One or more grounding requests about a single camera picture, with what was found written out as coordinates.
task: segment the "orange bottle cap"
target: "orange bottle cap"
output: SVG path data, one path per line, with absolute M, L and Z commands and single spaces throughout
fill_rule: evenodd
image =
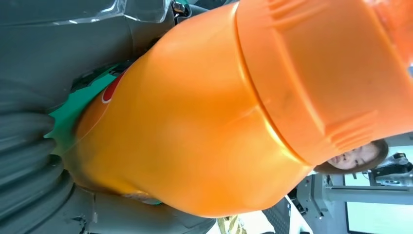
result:
M 412 79 L 400 56 L 411 61 L 413 1 L 389 2 L 377 10 L 391 19 L 399 50 L 364 0 L 240 2 L 239 40 L 262 105 L 313 165 L 413 130 Z
M 403 59 L 413 63 L 413 1 L 371 0 L 370 4 Z

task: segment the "woman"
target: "woman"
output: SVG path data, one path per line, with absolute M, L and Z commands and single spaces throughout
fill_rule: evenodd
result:
M 352 174 L 375 168 L 384 161 L 389 153 L 389 146 L 383 139 L 335 156 L 314 168 L 314 173 Z

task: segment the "red logo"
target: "red logo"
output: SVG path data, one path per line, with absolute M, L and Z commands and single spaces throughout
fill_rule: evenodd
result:
M 115 89 L 117 87 L 117 85 L 119 84 L 120 79 L 122 78 L 123 74 L 125 72 L 123 72 L 122 74 L 120 74 L 114 81 L 112 81 L 112 83 L 110 85 L 108 85 L 105 89 L 105 91 L 103 91 L 103 95 L 102 95 L 102 102 L 103 103 L 109 103 L 112 99 L 113 93 L 115 92 Z

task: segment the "brown hair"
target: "brown hair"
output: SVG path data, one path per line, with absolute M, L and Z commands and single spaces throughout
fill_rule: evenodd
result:
M 370 162 L 367 162 L 359 167 L 351 168 L 349 170 L 342 170 L 342 169 L 333 167 L 328 162 L 325 162 L 315 167 L 314 171 L 323 173 L 323 174 L 352 174 L 352 173 L 364 172 L 366 170 L 373 169 L 376 166 L 378 166 L 380 163 L 382 163 L 384 159 L 387 157 L 387 154 L 389 153 L 389 146 L 387 145 L 387 142 L 384 139 L 374 140 L 371 143 L 377 147 L 378 154 Z

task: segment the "orange plastic bottle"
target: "orange plastic bottle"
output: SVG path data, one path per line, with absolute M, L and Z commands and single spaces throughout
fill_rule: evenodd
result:
M 75 179 L 226 216 L 413 130 L 412 1 L 387 2 L 241 0 L 177 25 L 84 112 Z

